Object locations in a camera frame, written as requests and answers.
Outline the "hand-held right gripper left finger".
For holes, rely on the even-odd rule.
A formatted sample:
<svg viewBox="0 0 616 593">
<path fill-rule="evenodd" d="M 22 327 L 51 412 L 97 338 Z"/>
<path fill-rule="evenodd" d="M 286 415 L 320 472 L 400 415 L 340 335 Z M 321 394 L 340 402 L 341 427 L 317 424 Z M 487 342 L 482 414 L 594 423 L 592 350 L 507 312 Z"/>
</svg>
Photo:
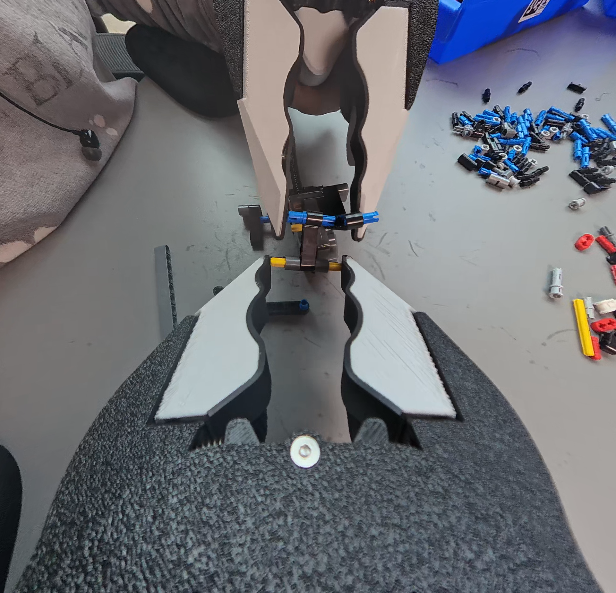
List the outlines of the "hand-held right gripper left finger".
<svg viewBox="0 0 616 593">
<path fill-rule="evenodd" d="M 253 420 L 271 396 L 261 332 L 269 312 L 270 257 L 244 270 L 198 311 L 154 412 L 156 423 Z"/>
</svg>

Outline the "black angled beam, blue pin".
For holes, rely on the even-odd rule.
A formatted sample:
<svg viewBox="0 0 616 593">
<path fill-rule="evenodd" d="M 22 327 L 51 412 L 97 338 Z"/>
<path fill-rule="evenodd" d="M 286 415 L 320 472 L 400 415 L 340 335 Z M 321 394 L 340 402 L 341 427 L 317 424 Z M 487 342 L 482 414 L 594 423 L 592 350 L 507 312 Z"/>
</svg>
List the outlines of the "black angled beam, blue pin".
<svg viewBox="0 0 616 593">
<path fill-rule="evenodd" d="M 239 205 L 238 214 L 242 217 L 244 226 L 250 234 L 250 244 L 253 250 L 264 248 L 264 227 L 270 225 L 269 216 L 264 215 L 260 205 Z"/>
</svg>

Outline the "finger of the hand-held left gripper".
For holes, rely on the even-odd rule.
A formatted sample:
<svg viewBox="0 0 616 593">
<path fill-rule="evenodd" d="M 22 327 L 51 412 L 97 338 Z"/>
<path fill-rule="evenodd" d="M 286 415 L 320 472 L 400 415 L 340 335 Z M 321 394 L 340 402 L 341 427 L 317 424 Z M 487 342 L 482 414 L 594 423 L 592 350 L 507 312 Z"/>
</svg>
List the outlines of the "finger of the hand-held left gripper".
<svg viewBox="0 0 616 593">
<path fill-rule="evenodd" d="M 295 14 L 281 0 L 244 0 L 243 88 L 238 109 L 263 207 L 274 236 L 284 236 L 288 181 L 282 165 L 291 124 L 286 90 L 303 47 Z"/>
<path fill-rule="evenodd" d="M 378 9 L 350 32 L 347 154 L 354 166 L 353 213 L 373 213 L 406 125 L 408 9 Z"/>
</svg>

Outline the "person's torso in grey sweatshirt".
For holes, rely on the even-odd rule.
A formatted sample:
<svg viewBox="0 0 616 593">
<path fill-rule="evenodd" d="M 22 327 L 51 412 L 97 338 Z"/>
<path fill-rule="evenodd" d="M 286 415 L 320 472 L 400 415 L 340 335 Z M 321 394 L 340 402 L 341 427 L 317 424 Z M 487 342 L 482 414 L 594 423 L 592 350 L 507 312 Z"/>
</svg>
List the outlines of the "person's torso in grey sweatshirt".
<svg viewBox="0 0 616 593">
<path fill-rule="evenodd" d="M 1 0 L 1 266 L 63 223 L 132 119 L 137 83 L 95 35 L 86 0 Z"/>
</svg>

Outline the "person's left forearm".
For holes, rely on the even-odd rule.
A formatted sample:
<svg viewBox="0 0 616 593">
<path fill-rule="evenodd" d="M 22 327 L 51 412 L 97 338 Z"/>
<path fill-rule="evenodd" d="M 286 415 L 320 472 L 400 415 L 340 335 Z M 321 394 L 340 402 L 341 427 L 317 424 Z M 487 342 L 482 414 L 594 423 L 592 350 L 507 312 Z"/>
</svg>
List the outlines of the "person's left forearm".
<svg viewBox="0 0 616 593">
<path fill-rule="evenodd" d="M 98 0 L 106 13 L 135 24 L 157 27 L 221 53 L 212 0 Z"/>
</svg>

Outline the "dark grey toy beam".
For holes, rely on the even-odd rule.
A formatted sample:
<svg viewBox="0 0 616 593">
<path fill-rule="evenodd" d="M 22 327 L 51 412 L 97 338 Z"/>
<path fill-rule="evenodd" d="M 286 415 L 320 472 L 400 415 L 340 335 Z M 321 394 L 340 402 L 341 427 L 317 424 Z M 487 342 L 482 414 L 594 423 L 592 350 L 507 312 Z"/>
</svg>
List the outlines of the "dark grey toy beam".
<svg viewBox="0 0 616 593">
<path fill-rule="evenodd" d="M 178 325 L 171 250 L 167 245 L 154 249 L 155 285 L 159 331 L 164 340 Z"/>
</svg>

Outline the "yellow toy axle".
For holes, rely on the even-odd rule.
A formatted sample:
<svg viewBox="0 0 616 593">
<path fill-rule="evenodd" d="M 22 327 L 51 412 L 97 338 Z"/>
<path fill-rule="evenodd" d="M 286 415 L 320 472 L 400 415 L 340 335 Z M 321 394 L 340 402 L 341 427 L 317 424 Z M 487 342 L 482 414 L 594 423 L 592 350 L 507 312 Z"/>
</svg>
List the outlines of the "yellow toy axle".
<svg viewBox="0 0 616 593">
<path fill-rule="evenodd" d="M 587 358 L 594 358 L 595 348 L 592 341 L 584 301 L 580 298 L 575 298 L 572 300 L 572 305 L 574 309 L 581 352 Z"/>
</svg>

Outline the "person's left hand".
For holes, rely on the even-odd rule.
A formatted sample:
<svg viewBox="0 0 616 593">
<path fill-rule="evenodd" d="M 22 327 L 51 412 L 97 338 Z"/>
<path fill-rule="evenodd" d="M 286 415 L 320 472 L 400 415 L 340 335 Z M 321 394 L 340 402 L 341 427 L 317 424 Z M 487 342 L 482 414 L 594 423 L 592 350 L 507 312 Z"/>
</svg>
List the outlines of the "person's left hand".
<svg viewBox="0 0 616 593">
<path fill-rule="evenodd" d="M 333 76 L 318 86 L 307 86 L 297 81 L 289 107 L 312 116 L 339 111 L 341 108 L 339 81 Z"/>
</svg>

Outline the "pile of red white pieces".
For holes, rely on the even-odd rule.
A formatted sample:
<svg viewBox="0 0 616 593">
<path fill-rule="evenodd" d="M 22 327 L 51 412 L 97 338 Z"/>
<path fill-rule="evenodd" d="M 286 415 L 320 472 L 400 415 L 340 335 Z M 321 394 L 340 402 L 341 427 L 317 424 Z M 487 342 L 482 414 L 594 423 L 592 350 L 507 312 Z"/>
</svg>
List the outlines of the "pile of red white pieces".
<svg viewBox="0 0 616 593">
<path fill-rule="evenodd" d="M 602 228 L 598 236 L 583 234 L 574 244 L 577 251 L 588 250 L 597 243 L 605 251 L 605 259 L 615 281 L 615 242 L 614 237 Z M 595 348 L 592 361 L 600 361 L 603 354 L 615 356 L 615 298 L 593 301 L 591 297 L 581 298 L 584 301 L 592 341 Z"/>
</svg>

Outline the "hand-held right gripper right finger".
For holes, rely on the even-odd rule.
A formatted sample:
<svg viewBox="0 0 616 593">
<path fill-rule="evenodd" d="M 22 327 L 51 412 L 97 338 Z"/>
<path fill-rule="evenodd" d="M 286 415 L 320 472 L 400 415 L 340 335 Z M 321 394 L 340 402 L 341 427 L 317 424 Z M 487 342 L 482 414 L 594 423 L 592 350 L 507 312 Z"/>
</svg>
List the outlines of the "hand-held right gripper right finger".
<svg viewBox="0 0 616 593">
<path fill-rule="evenodd" d="M 369 397 L 396 417 L 456 419 L 457 410 L 420 331 L 414 309 L 350 256 L 341 264 L 343 400 L 356 417 Z"/>
</svg>

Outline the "small grey black brick assembly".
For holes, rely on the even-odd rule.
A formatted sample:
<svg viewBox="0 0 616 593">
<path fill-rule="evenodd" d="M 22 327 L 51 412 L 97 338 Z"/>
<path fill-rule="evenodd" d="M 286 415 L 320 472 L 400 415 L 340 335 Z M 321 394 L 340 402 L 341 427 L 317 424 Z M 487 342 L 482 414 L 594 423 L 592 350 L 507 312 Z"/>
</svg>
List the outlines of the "small grey black brick assembly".
<svg viewBox="0 0 616 593">
<path fill-rule="evenodd" d="M 325 255 L 322 257 L 319 255 L 320 234 L 326 234 L 334 230 L 355 232 L 359 228 L 379 220 L 379 212 L 354 212 L 332 215 L 321 212 L 298 212 L 291 210 L 287 214 L 287 222 L 292 226 L 301 228 L 300 254 L 298 257 L 270 257 L 270 266 L 288 271 L 307 273 L 340 271 L 339 262 Z"/>
</svg>

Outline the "black ribbed chair part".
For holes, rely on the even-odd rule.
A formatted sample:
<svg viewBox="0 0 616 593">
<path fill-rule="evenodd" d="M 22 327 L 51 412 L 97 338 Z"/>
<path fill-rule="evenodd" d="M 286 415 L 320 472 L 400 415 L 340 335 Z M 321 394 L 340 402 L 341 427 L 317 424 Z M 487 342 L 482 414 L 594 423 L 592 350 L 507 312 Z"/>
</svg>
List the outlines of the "black ribbed chair part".
<svg viewBox="0 0 616 593">
<path fill-rule="evenodd" d="M 132 78 L 139 82 L 144 73 L 130 57 L 125 36 L 122 33 L 97 33 L 93 41 L 94 50 L 116 80 Z"/>
</svg>

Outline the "blue plastic bin with tag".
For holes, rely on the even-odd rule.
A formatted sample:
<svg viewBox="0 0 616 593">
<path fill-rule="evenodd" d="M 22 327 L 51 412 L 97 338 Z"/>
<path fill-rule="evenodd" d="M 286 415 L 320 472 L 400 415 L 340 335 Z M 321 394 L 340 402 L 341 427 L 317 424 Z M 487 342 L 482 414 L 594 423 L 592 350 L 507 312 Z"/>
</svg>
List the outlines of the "blue plastic bin with tag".
<svg viewBox="0 0 616 593">
<path fill-rule="evenodd" d="M 590 0 L 439 0 L 429 58 L 438 64 L 583 7 Z"/>
</svg>

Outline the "pile of blue black pins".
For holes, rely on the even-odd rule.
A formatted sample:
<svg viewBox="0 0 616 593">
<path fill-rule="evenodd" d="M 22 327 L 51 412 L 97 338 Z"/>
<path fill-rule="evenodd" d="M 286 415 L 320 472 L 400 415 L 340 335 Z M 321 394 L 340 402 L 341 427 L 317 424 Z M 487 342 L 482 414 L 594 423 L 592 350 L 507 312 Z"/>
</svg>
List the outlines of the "pile of blue black pins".
<svg viewBox="0 0 616 593">
<path fill-rule="evenodd" d="M 469 153 L 458 157 L 458 165 L 489 186 L 534 186 L 549 170 L 536 156 L 569 141 L 575 166 L 569 177 L 581 191 L 593 196 L 615 187 L 615 119 L 610 114 L 596 125 L 581 111 L 551 106 L 538 113 L 528 108 L 516 112 L 495 105 L 475 115 L 454 111 L 450 124 L 453 134 L 475 141 Z"/>
</svg>

